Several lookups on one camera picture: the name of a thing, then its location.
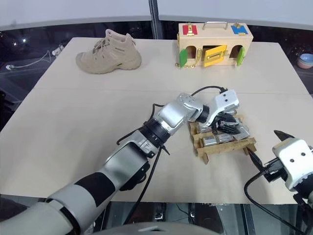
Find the hiking boot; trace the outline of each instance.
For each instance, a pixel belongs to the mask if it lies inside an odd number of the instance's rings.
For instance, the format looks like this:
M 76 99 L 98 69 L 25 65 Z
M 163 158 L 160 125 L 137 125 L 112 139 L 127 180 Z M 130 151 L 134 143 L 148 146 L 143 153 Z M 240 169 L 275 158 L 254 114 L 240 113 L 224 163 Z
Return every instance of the hiking boot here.
M 141 56 L 130 34 L 122 35 L 106 30 L 106 37 L 88 52 L 76 56 L 76 64 L 88 73 L 107 73 L 115 69 L 134 70 L 141 64 Z

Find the black band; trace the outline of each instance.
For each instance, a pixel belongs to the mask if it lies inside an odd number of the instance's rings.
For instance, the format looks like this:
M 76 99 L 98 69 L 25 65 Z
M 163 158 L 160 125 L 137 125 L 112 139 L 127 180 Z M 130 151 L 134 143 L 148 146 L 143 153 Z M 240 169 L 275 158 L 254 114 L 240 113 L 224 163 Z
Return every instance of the black band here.
M 196 121 L 200 122 L 200 123 L 205 123 L 207 120 L 207 117 L 210 114 L 210 108 L 209 106 L 204 105 L 203 106 L 203 111 L 200 114 L 200 116 L 196 119 Z
M 62 207 L 60 209 L 60 212 L 69 220 L 71 225 L 73 226 L 73 230 L 70 232 L 70 234 L 79 235 L 80 234 L 80 226 L 75 219 L 75 217 L 71 214 L 71 212 L 68 211 L 65 207 Z
M 163 143 L 165 143 L 171 136 L 170 133 L 168 133 L 167 130 L 165 130 L 164 127 L 153 118 L 145 122 L 144 125 L 148 127 Z
M 93 197 L 97 207 L 115 192 L 115 186 L 112 181 L 100 172 L 80 179 L 75 185 L 86 189 Z

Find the boot sole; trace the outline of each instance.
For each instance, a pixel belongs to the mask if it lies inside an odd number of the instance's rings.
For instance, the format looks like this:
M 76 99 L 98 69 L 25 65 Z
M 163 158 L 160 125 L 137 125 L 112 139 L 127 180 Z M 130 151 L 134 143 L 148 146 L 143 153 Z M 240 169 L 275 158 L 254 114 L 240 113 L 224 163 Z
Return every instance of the boot sole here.
M 105 69 L 105 70 L 102 70 L 102 71 L 98 71 L 98 72 L 93 72 L 93 71 L 86 70 L 84 68 L 84 66 L 81 64 L 81 62 L 79 60 L 77 60 L 77 59 L 76 59 L 76 64 L 84 72 L 92 73 L 92 74 L 105 74 L 105 73 L 108 73 L 108 72 L 112 72 L 112 71 L 114 71 L 116 69 L 135 70 L 135 69 L 139 68 L 139 66 L 141 65 L 141 57 L 138 57 L 137 60 L 135 60 L 135 61 L 131 61 L 131 62 L 128 62 L 128 63 L 121 63 L 121 64 L 118 64 L 118 65 L 112 66 L 111 68 L 108 68 L 108 69 Z

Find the white wall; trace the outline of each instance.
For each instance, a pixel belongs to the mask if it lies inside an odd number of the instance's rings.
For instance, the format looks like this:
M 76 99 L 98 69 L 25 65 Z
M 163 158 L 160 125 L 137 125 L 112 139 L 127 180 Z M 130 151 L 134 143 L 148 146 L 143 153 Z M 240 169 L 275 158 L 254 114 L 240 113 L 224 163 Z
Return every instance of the white wall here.
M 164 21 L 227 21 L 313 30 L 313 0 L 157 0 Z
M 0 0 L 0 30 L 150 20 L 148 0 Z

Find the metal bar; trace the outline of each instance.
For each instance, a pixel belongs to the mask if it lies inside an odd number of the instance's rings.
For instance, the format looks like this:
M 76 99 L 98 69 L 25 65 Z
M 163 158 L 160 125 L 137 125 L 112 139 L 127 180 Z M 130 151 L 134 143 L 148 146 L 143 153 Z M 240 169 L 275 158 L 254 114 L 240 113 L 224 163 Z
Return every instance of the metal bar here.
M 243 216 L 245 235 L 255 235 L 254 223 L 249 204 L 240 204 L 241 214 Z
M 158 19 L 157 0 L 149 0 L 149 7 L 151 13 L 151 29 L 153 39 L 163 39 L 162 23 Z

